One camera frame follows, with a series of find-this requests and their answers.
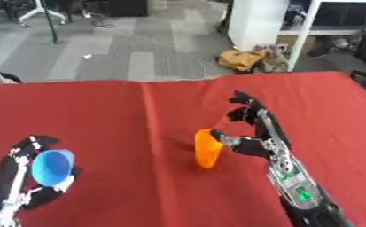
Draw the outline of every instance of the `white pillar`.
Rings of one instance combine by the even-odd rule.
[[[307,40],[309,31],[312,27],[312,24],[314,23],[315,16],[317,14],[317,11],[319,10],[319,7],[321,6],[321,3],[322,1],[313,0],[311,6],[309,6],[307,16],[300,31],[300,35],[292,48],[292,55],[289,58],[289,72],[292,72],[294,70],[296,63],[299,60],[302,47],[304,46],[304,43]]]
[[[275,44],[289,0],[235,0],[229,36],[240,51]]]

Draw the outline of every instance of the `green light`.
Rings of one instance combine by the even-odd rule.
[[[296,188],[296,192],[299,194],[300,200],[306,201],[311,198],[311,192],[308,192],[305,187]]]

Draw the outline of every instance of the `robotic hand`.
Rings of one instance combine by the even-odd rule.
[[[228,116],[232,121],[245,121],[254,126],[256,137],[229,137],[218,129],[211,129],[210,134],[236,153],[268,159],[268,177],[292,224],[299,227],[353,226],[290,153],[291,145],[274,115],[256,98],[240,91],[235,92],[230,102],[245,105],[229,112]]]
[[[36,185],[25,190],[29,165],[40,152],[58,140],[48,136],[30,136],[18,142],[9,154],[0,161],[0,227],[20,226],[14,218],[21,208],[32,209],[55,200],[64,193],[81,169],[74,167],[72,173],[63,182],[52,187]]]

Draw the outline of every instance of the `desk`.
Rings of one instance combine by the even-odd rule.
[[[212,170],[195,165],[198,129],[253,134],[225,116],[235,89],[274,112],[292,152],[366,227],[366,90],[336,72],[0,85],[0,159],[44,134],[83,167],[61,198],[20,212],[23,226],[290,226],[264,160],[223,152]]]
[[[314,23],[316,14],[319,10],[321,3],[366,3],[366,0],[312,0],[304,24],[300,29],[299,37],[297,38],[296,44],[294,44],[292,55],[289,58],[290,72],[294,69],[297,60],[300,57],[301,49],[304,45],[304,42],[307,39],[307,36],[310,33],[310,29],[312,27],[312,24]]]

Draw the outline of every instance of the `blue cup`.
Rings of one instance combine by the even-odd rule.
[[[74,155],[69,150],[47,150],[32,163],[32,176],[42,186],[52,187],[63,182],[74,167]]]

